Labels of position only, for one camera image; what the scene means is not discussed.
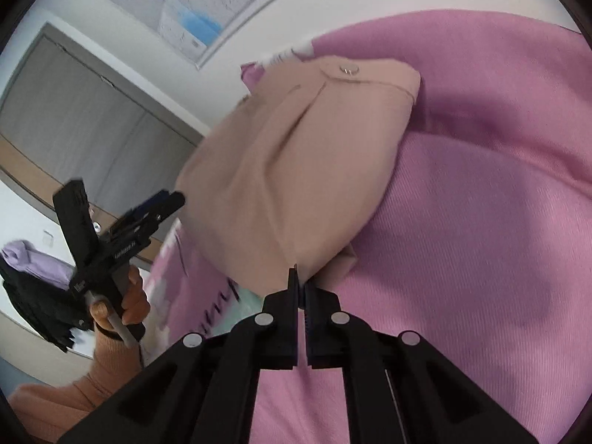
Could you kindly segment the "left forearm peach sleeve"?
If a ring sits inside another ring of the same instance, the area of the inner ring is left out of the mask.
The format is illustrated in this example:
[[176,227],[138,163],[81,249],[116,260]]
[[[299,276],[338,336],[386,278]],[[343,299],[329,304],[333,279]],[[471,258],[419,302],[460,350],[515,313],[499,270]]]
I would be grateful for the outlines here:
[[24,384],[8,403],[33,438],[55,443],[89,413],[141,373],[141,348],[131,348],[115,332],[97,326],[89,371],[62,387]]

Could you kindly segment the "person's left hand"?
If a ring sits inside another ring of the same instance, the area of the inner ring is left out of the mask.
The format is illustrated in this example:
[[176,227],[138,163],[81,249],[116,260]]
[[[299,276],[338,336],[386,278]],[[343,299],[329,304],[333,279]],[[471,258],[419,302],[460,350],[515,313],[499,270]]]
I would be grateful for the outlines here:
[[[148,302],[147,294],[142,287],[142,277],[139,269],[130,265],[127,272],[127,292],[124,294],[121,302],[121,308],[124,310],[121,322],[128,325],[141,324],[148,316],[151,305]],[[114,332],[115,329],[110,324],[108,317],[113,313],[110,304],[101,300],[93,303],[89,307],[89,313],[93,320],[101,329],[108,332]]]

